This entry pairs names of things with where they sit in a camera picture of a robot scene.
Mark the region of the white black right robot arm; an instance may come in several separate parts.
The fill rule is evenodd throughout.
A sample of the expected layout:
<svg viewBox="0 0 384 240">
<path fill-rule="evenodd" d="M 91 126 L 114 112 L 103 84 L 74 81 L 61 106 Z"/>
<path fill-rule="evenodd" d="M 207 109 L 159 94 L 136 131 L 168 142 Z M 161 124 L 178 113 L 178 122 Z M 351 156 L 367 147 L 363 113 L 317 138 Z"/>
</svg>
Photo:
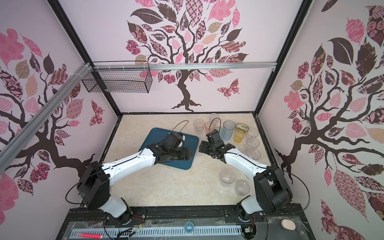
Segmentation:
<svg viewBox="0 0 384 240">
<path fill-rule="evenodd" d="M 252 215 L 273 214 L 293 198 L 293 193 L 277 165 L 267 166 L 241 153 L 234 145 L 225 144 L 217 130 L 207 134 L 199 152 L 218 159 L 241 171 L 254 181 L 255 194 L 237 203 L 237 212 L 242 220 Z"/>
</svg>

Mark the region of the dark teal plastic tray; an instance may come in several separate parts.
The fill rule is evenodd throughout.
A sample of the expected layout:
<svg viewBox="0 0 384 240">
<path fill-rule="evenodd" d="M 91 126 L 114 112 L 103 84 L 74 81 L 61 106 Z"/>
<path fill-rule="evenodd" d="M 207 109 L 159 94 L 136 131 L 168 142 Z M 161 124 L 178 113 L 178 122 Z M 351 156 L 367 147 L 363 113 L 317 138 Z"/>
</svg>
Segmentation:
<svg viewBox="0 0 384 240">
<path fill-rule="evenodd" d="M 149 132 L 148 136 L 146 137 L 139 151 L 144 149 L 149 144 L 157 143 L 164 140 L 170 132 L 171 132 L 170 130 L 161 129 L 161 128 L 151 129 L 151 131 Z M 185 140 L 184 140 L 185 142 L 183 143 L 183 147 L 190 149 L 191 151 L 190 159 L 188 161 L 175 160 L 172 162 L 170 160 L 167 160 L 165 163 L 163 163 L 163 165 L 181 169 L 181 170 L 189 170 L 191 168 L 200 139 L 197 136 L 193 136 L 185 133 L 183 133 L 183 135 L 185 136 Z"/>
</svg>

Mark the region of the yellow translucent glass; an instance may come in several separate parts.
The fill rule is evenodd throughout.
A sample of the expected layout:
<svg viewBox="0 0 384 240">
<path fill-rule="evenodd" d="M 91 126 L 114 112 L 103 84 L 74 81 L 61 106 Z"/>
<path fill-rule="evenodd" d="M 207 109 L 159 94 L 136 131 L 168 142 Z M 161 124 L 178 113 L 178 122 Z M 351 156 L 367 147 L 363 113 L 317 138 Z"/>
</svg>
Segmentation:
<svg viewBox="0 0 384 240">
<path fill-rule="evenodd" d="M 234 141 L 236 143 L 241 143 L 247 132 L 249 131 L 249 126 L 244 123 L 238 123 L 235 128 Z"/>
</svg>

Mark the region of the tall blue translucent cup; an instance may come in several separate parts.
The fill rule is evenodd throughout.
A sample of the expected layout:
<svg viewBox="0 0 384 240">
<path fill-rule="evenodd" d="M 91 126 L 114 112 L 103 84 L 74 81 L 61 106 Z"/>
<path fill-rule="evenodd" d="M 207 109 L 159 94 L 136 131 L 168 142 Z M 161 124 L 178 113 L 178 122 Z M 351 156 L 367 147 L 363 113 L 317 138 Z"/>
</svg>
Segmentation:
<svg viewBox="0 0 384 240">
<path fill-rule="evenodd" d="M 229 141 L 232 138 L 234 130 L 236 128 L 236 123 L 233 121 L 225 121 L 223 123 L 222 139 L 224 141 Z"/>
</svg>

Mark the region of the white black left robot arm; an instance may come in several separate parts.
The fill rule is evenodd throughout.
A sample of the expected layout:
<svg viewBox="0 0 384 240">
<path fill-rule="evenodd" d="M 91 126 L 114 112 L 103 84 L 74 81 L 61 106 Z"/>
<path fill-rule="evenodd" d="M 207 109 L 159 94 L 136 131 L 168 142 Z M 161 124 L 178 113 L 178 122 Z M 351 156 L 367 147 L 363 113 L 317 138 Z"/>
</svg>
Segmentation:
<svg viewBox="0 0 384 240">
<path fill-rule="evenodd" d="M 111 194 L 111 186 L 122 178 L 146 167 L 168 160 L 188 161 L 191 150 L 184 147 L 186 137 L 171 132 L 157 143 L 149 144 L 136 154 L 111 163 L 92 163 L 84 171 L 76 188 L 89 211 L 102 210 L 120 224 L 128 224 L 133 211 L 123 198 Z"/>
</svg>

